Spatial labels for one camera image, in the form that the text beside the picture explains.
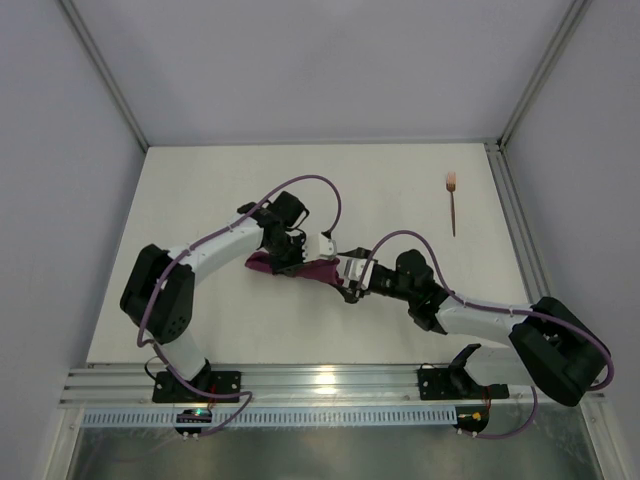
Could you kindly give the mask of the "purple cloth napkin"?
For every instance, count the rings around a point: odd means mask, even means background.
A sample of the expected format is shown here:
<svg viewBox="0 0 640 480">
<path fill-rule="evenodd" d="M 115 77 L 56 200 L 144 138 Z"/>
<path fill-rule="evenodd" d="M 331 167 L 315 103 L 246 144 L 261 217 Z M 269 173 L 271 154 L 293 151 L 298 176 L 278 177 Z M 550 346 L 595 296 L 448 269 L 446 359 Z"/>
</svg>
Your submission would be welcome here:
<svg viewBox="0 0 640 480">
<path fill-rule="evenodd" d="M 272 267 L 270 260 L 271 257 L 266 252 L 255 252 L 245 261 L 244 266 L 250 270 L 269 275 L 303 278 L 331 286 L 344 285 L 344 280 L 338 272 L 340 261 L 337 258 L 333 260 L 315 260 L 280 270 Z"/>
</svg>

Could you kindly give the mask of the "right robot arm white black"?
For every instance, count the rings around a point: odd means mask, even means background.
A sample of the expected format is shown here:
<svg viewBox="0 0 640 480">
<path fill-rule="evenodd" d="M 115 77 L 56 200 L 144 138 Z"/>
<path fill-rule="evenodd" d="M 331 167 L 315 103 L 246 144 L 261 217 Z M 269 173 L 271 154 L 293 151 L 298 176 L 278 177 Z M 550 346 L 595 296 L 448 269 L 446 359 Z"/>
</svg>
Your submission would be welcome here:
<svg viewBox="0 0 640 480">
<path fill-rule="evenodd" d="M 481 304 L 438 284 L 415 249 L 400 254 L 394 268 L 369 255 L 357 248 L 338 256 L 346 302 L 368 294 L 393 298 L 406 303 L 409 317 L 426 332 L 477 338 L 450 363 L 462 381 L 530 386 L 575 406 L 608 367 L 608 349 L 552 297 L 533 305 Z"/>
</svg>

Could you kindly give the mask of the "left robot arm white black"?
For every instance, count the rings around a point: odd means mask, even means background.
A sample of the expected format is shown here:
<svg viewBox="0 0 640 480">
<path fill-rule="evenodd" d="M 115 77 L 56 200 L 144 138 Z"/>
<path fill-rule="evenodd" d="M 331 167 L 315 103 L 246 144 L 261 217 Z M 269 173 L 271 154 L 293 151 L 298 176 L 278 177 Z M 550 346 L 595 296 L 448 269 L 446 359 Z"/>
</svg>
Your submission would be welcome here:
<svg viewBox="0 0 640 480">
<path fill-rule="evenodd" d="M 283 191 L 261 206 L 238 208 L 219 235 L 195 247 L 144 247 L 122 293 L 120 309 L 150 340 L 162 358 L 192 382 L 208 367 L 189 330 L 194 294 L 200 281 L 229 262 L 255 252 L 275 259 L 280 267 L 302 262 L 306 235 L 299 229 L 309 215 L 294 195 Z"/>
</svg>

